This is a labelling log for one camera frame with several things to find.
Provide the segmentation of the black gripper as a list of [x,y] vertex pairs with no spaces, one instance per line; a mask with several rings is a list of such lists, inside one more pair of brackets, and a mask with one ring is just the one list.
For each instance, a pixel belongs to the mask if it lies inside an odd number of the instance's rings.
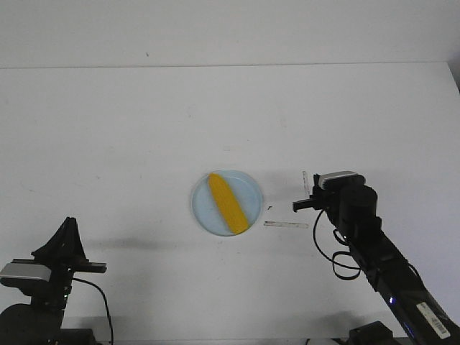
[[339,216],[339,188],[334,190],[323,190],[318,186],[320,174],[313,175],[313,189],[308,198],[294,201],[292,209],[298,212],[303,209],[313,208],[316,211],[324,211],[329,219],[337,219]]
[[[69,258],[68,229],[70,226],[72,255],[76,262],[40,262],[37,259],[64,259]],[[50,240],[32,252],[35,258],[33,264],[45,266],[50,270],[50,278],[38,295],[32,297],[32,307],[46,313],[63,313],[68,297],[72,291],[72,281],[75,273],[103,274],[107,264],[89,262],[83,249],[78,222],[76,218],[67,217]]]

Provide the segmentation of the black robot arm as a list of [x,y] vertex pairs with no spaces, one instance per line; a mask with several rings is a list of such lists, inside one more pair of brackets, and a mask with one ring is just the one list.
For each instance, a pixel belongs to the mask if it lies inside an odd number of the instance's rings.
[[67,217],[50,240],[31,253],[13,259],[1,270],[1,285],[30,298],[1,312],[2,344],[98,344],[91,328],[63,328],[65,308],[76,273],[103,274],[105,263],[90,262],[78,231]]
[[348,247],[374,291],[380,294],[413,344],[458,344],[457,326],[423,284],[420,275],[382,231],[377,193],[364,176],[342,171],[313,176],[309,198],[293,202],[293,211],[326,213],[336,240]]

